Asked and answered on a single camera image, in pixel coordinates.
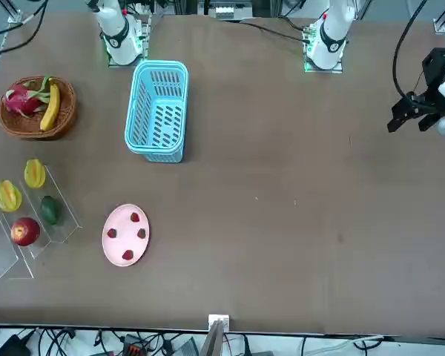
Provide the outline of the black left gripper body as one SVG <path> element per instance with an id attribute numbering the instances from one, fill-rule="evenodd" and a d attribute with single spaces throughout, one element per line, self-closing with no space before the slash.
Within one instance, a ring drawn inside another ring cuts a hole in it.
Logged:
<path id="1" fill-rule="evenodd" d="M 435 47 L 422 61 L 426 90 L 423 97 L 440 93 L 445 97 L 445 47 Z"/>

